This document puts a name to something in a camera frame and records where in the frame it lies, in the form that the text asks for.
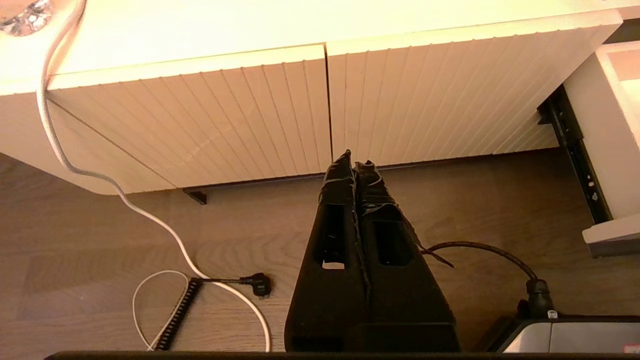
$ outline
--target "black cable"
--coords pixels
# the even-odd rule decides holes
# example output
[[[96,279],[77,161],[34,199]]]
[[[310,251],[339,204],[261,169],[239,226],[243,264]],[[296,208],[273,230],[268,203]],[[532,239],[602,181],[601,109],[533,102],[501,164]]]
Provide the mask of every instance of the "black cable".
[[[487,244],[483,244],[483,243],[476,243],[474,241],[447,241],[447,242],[443,242],[443,243],[439,243],[436,244],[428,249],[425,249],[421,244],[417,243],[417,245],[422,249],[420,251],[421,254],[429,254],[431,256],[433,256],[434,258],[436,258],[438,261],[445,263],[451,267],[453,267],[453,264],[451,264],[450,262],[448,262],[447,260],[443,259],[441,256],[438,256],[434,253],[434,251],[436,250],[440,250],[440,249],[444,249],[446,247],[472,247],[474,249],[481,249],[481,250],[486,250],[486,251],[490,251],[494,254],[498,254],[500,256],[502,256],[503,258],[509,260],[510,262],[514,263],[515,265],[517,265],[520,269],[522,269],[522,271],[524,271],[531,280],[537,280],[538,276],[536,275],[536,273],[533,272],[533,270],[531,270],[531,268],[529,266],[527,266],[527,264],[525,264],[522,260],[516,258],[515,255],[511,254],[510,252],[506,252],[505,250],[502,250],[498,247],[495,246],[491,246],[491,245],[487,245]]]

